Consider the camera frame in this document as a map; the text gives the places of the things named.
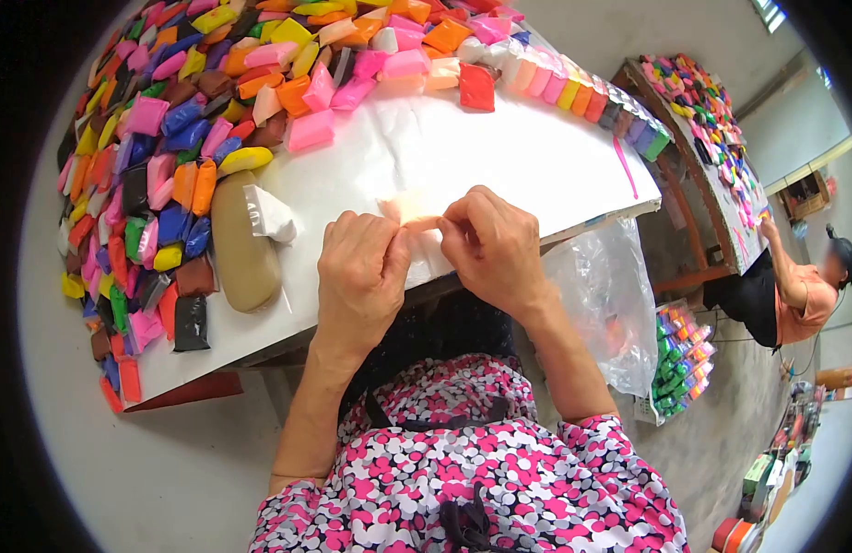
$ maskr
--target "wooden table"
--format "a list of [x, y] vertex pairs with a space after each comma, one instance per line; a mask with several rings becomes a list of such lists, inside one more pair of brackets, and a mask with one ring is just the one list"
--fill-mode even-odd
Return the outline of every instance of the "wooden table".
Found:
[[[675, 146], [681, 153], [687, 171], [697, 184], [708, 210], [711, 227], [717, 236], [720, 252], [723, 256], [721, 265], [710, 264], [702, 238], [699, 236], [693, 210], [687, 201], [681, 182], [675, 172], [671, 170], [666, 150], [659, 154], [656, 162], [681, 207], [687, 223], [687, 237], [697, 263], [697, 270], [671, 281], [656, 282], [653, 284], [653, 291], [659, 293], [688, 288], [729, 274], [743, 274], [752, 266], [765, 246], [755, 230], [741, 224], [729, 188], [718, 178], [717, 167], [704, 165], [699, 159], [687, 120], [673, 112], [665, 99], [657, 94], [644, 76], [637, 60], [627, 59], [619, 68], [611, 83], [628, 91], [629, 94], [643, 96], [647, 103], [644, 107], [648, 108], [672, 132], [675, 138]], [[753, 204], [755, 212], [760, 211], [767, 204], [763, 187], [758, 186], [756, 192], [758, 202]]]

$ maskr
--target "table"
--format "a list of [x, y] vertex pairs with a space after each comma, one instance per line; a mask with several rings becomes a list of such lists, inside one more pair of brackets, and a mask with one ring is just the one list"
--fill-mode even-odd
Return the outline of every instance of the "table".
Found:
[[[657, 94], [644, 76], [640, 62], [637, 60], [627, 59], [619, 68], [611, 83], [628, 90], [629, 93], [643, 96], [647, 102], [645, 107], [650, 109], [653, 115], [662, 121], [674, 135], [675, 146], [681, 153], [687, 170], [697, 184], [708, 209], [711, 227], [714, 229], [723, 255], [722, 265], [711, 265], [709, 263], [693, 211], [682, 190], [681, 182], [675, 172], [671, 170], [667, 154], [665, 152], [659, 154], [656, 162], [681, 207], [687, 223], [690, 249], [697, 261], [697, 270], [670, 281], [654, 283], [654, 293], [696, 286], [731, 273], [743, 274], [752, 266], [766, 244], [759, 237], [757, 231], [742, 225], [728, 187], [718, 178], [717, 168], [704, 165], [699, 159], [687, 120], [673, 112], [665, 99]], [[767, 205], [762, 186], [757, 186], [752, 194], [752, 201], [752, 209], [755, 212], [759, 212]]]
[[[341, 212], [379, 213], [376, 199], [424, 188], [448, 205], [475, 184], [540, 221], [543, 244], [616, 217], [659, 208], [661, 194], [640, 156], [623, 147], [637, 197], [612, 136], [570, 112], [498, 92], [496, 112], [466, 113], [454, 91], [411, 95], [380, 89], [351, 113], [338, 114], [334, 144], [290, 155], [258, 171], [260, 185], [295, 213], [299, 236], [278, 249], [280, 300], [262, 312], [233, 311], [218, 292], [208, 298], [211, 349], [171, 352], [164, 338], [138, 361], [144, 403], [223, 367], [249, 367], [308, 343], [317, 323], [322, 229]], [[440, 235], [411, 252], [408, 302], [458, 288], [441, 255]]]

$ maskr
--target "white table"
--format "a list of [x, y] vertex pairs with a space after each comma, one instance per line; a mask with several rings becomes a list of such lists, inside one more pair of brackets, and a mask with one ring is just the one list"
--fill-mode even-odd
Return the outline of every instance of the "white table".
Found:
[[[177, 354], [165, 338], [151, 344], [138, 362], [144, 401], [315, 326], [322, 230], [344, 210], [379, 214], [377, 197], [420, 187], [450, 204], [487, 185], [539, 218], [542, 243], [659, 208], [641, 158], [623, 142], [635, 199], [612, 136], [600, 127], [505, 93], [496, 112], [467, 113], [455, 95], [392, 97], [378, 88], [354, 112], [338, 114], [333, 145], [283, 151], [261, 170], [260, 185], [290, 206], [300, 227], [293, 245], [279, 248], [281, 299], [244, 314], [222, 293], [211, 295], [211, 349]], [[414, 248], [407, 287], [451, 271], [437, 239], [425, 237]]]

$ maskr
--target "plastic bag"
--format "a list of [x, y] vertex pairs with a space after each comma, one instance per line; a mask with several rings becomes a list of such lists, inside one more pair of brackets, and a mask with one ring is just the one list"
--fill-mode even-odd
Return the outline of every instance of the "plastic bag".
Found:
[[285, 243], [297, 237], [294, 215], [287, 205], [256, 184], [245, 185], [242, 190], [251, 219], [251, 234]]
[[618, 219], [542, 256], [542, 270], [608, 384], [646, 397], [658, 361], [656, 305], [632, 219]]
[[210, 349], [207, 343], [207, 298], [178, 297], [174, 311], [174, 351]]

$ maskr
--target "woman's left hand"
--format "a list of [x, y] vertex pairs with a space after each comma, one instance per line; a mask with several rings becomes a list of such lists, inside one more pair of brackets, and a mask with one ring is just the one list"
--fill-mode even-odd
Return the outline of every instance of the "woman's left hand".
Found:
[[329, 223], [318, 262], [319, 324], [310, 352], [358, 370], [405, 301], [410, 264], [407, 231], [398, 223], [354, 212]]

